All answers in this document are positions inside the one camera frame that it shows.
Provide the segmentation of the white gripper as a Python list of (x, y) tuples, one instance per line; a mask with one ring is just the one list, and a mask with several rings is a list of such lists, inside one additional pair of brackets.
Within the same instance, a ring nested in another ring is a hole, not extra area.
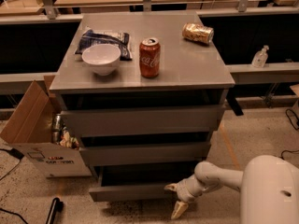
[(198, 180), (195, 175), (184, 178), (177, 184), (172, 183), (164, 187), (165, 190), (170, 190), (177, 193), (179, 201), (176, 201), (171, 218), (178, 219), (188, 209), (189, 204), (202, 195), (205, 184)]

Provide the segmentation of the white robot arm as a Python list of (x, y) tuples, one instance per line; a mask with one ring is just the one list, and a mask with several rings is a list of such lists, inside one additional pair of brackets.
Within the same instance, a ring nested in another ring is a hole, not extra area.
[(242, 171), (201, 161), (193, 175), (165, 186), (176, 201), (177, 219), (197, 197), (228, 187), (240, 193), (240, 224), (299, 224), (299, 169), (281, 158), (262, 155)]

